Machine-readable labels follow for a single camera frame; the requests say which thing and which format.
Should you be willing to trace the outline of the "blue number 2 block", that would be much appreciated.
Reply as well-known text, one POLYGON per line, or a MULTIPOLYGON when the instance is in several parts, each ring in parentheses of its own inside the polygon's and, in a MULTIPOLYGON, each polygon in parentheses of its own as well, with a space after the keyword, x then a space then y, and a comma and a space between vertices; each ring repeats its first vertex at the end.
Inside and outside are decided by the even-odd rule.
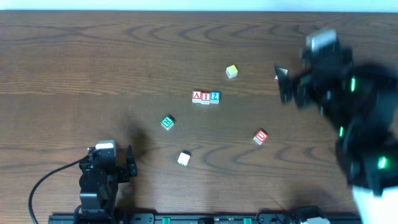
POLYGON ((220 92, 219 91, 212 91, 210 93, 210 103, 211 104, 218 104, 220 102, 220 92))

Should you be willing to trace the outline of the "red letter I block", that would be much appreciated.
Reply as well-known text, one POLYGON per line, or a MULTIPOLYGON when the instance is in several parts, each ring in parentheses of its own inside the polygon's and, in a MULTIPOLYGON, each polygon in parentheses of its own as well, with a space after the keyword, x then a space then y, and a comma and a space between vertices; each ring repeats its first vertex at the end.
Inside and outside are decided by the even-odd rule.
POLYGON ((211 93, 210 92, 201 92, 201 104, 209 105, 211 101, 211 93))

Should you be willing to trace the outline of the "red letter A block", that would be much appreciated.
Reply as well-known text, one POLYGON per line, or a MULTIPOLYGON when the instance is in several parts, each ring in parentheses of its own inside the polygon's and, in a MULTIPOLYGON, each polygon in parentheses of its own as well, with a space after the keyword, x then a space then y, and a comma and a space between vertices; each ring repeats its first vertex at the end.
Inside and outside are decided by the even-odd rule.
POLYGON ((199 91, 199 90, 192 91, 192 102, 193 103, 201 103, 201 94, 202 94, 202 91, 199 91))

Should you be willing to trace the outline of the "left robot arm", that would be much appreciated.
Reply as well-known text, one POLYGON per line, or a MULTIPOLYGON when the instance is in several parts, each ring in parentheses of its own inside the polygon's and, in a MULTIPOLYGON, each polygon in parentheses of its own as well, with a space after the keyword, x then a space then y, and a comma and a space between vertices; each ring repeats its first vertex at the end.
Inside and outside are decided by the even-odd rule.
POLYGON ((127 223, 128 217, 116 207, 119 184, 128 183, 137 175, 132 147, 127 148, 126 162, 116 163, 116 149, 89 148, 88 155, 79 162, 82 175, 80 185, 81 214, 74 215, 74 223, 127 223))

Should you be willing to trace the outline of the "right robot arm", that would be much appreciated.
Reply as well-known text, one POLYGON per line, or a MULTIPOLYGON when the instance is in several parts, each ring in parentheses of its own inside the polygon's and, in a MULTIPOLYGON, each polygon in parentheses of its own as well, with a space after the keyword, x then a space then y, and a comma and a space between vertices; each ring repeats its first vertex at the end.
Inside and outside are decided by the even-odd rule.
POLYGON ((338 134, 336 160, 363 223, 397 222, 397 74, 378 63, 355 64, 339 43, 306 50, 307 67, 290 76, 275 65, 280 99, 316 105, 338 134))

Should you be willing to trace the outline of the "plain patterned wooden block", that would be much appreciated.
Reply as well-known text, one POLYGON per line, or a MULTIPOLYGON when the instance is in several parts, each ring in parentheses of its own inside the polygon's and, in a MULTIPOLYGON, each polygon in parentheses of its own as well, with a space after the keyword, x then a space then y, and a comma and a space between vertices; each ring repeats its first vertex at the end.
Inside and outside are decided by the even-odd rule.
POLYGON ((277 67, 275 68, 275 79, 278 80, 280 77, 285 77, 288 74, 288 70, 286 68, 277 67))

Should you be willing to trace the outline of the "white plain wooden block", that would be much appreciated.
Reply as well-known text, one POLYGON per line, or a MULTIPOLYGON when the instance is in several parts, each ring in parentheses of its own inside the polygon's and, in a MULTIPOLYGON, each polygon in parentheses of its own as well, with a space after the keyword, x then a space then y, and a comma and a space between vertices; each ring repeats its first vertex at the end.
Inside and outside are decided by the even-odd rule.
POLYGON ((181 152, 177 159, 177 163, 180 164, 181 166, 188 166, 190 158, 191 158, 191 155, 189 153, 181 152))

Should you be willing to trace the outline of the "red letter U block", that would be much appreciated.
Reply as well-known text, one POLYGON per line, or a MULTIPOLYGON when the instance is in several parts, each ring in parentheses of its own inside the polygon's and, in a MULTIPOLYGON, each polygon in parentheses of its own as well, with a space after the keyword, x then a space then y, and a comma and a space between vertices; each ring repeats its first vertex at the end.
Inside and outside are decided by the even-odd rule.
POLYGON ((260 129, 253 137, 253 140, 258 144, 261 145, 263 144, 267 138, 269 137, 269 135, 263 130, 260 129))

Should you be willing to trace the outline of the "green letter wooden block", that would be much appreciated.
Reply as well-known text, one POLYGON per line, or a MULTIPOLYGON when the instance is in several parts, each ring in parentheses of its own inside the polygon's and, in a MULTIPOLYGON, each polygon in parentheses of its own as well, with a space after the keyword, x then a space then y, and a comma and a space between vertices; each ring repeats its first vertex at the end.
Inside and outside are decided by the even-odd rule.
POLYGON ((160 123, 163 128, 170 130, 174 126, 174 119, 170 116, 165 116, 160 123))

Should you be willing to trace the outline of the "yellow top wooden block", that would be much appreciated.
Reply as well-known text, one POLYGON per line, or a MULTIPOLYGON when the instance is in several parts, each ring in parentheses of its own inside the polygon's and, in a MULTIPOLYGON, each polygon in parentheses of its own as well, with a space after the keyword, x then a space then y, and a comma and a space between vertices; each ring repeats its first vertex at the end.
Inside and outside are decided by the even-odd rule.
POLYGON ((238 69, 235 65, 230 65, 226 68, 226 75, 228 78, 234 78, 238 75, 238 69))

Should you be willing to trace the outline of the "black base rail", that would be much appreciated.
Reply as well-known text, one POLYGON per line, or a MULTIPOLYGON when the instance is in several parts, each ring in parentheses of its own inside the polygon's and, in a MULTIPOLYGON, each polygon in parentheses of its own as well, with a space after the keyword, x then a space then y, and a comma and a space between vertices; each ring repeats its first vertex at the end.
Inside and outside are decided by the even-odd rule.
MULTIPOLYGON (((121 224, 271 224, 284 223, 288 215, 282 213, 260 213, 258 215, 154 215, 151 213, 135 213, 125 215, 113 221, 89 220, 79 215, 77 223, 121 223, 121 224)), ((354 215, 327 215, 329 223, 360 224, 359 217, 354 215)), ((73 215, 51 215, 49 224, 75 223, 73 215)))

